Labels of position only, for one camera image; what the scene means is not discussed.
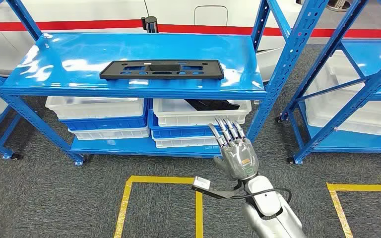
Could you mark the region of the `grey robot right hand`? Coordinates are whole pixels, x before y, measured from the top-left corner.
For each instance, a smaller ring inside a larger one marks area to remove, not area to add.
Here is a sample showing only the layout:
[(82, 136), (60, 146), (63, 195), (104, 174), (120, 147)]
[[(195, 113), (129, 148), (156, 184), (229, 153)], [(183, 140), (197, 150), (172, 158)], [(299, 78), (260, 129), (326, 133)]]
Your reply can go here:
[(215, 117), (222, 133), (213, 124), (209, 124), (219, 145), (221, 158), (214, 158), (216, 165), (231, 180), (248, 180), (258, 175), (259, 160), (252, 142), (236, 121), (220, 116)]

